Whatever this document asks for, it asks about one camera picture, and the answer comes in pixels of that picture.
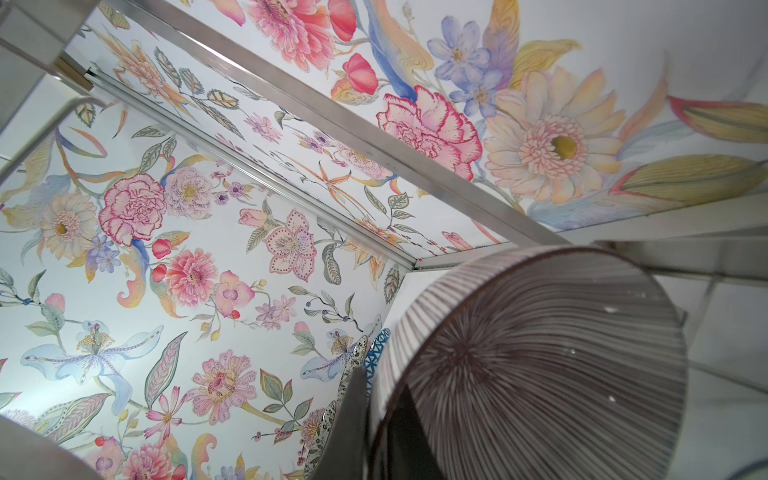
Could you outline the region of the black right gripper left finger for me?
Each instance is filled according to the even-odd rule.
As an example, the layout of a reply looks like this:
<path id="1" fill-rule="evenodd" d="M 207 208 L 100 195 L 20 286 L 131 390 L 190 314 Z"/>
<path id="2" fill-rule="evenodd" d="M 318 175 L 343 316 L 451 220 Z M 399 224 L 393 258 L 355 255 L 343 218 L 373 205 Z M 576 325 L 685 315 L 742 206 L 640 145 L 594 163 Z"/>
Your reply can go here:
<path id="1" fill-rule="evenodd" d="M 327 443 L 311 479 L 359 480 L 367 459 L 367 375 L 363 366 L 351 371 Z"/>

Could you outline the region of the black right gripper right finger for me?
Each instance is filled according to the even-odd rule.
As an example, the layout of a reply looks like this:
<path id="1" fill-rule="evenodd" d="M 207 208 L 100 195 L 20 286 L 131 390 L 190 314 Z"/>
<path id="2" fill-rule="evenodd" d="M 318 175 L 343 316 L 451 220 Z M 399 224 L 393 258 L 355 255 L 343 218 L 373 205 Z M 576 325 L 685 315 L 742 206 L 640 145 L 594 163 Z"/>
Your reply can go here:
<path id="1" fill-rule="evenodd" d="M 397 397 L 374 450 L 375 479 L 443 479 L 408 387 Z"/>

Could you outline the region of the two-tier steel dish rack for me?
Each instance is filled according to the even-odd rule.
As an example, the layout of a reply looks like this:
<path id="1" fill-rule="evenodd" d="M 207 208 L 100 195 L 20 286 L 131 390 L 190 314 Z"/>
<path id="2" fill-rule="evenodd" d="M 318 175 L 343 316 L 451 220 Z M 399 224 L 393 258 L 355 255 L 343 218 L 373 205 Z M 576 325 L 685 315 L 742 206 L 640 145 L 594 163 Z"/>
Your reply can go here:
<path id="1" fill-rule="evenodd" d="M 767 222 L 763 1 L 172 1 L 577 243 Z M 359 345 L 511 245 L 102 4 L 1 188 L 1 413 L 104 479 L 305 479 Z"/>

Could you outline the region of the dark floral bowl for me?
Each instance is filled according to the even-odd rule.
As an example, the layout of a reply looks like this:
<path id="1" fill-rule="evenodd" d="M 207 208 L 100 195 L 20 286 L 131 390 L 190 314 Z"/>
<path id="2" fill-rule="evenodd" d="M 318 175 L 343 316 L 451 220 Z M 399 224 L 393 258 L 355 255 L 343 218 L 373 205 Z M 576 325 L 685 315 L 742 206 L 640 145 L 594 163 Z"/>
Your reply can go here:
<path id="1" fill-rule="evenodd" d="M 363 365 L 368 351 L 366 336 L 361 337 L 351 350 L 349 358 L 343 364 L 340 382 L 337 389 L 337 397 L 325 408 L 312 412 L 305 422 L 304 430 L 308 438 L 304 441 L 307 448 L 306 459 L 303 468 L 303 478 L 310 479 L 320 462 L 321 456 L 334 426 L 337 409 L 340 407 L 343 397 L 348 389 L 348 383 L 352 372 Z"/>

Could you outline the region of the blue pattern bowl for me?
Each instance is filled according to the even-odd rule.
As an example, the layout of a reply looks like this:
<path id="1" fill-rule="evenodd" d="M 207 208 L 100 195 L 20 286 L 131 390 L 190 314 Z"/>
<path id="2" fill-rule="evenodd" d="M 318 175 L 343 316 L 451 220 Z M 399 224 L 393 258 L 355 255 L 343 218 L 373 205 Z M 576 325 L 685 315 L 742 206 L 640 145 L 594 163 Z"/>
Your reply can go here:
<path id="1" fill-rule="evenodd" d="M 364 359 L 366 372 L 366 395 L 370 396 L 373 388 L 373 379 L 383 350 L 391 337 L 391 330 L 383 328 L 373 340 Z"/>

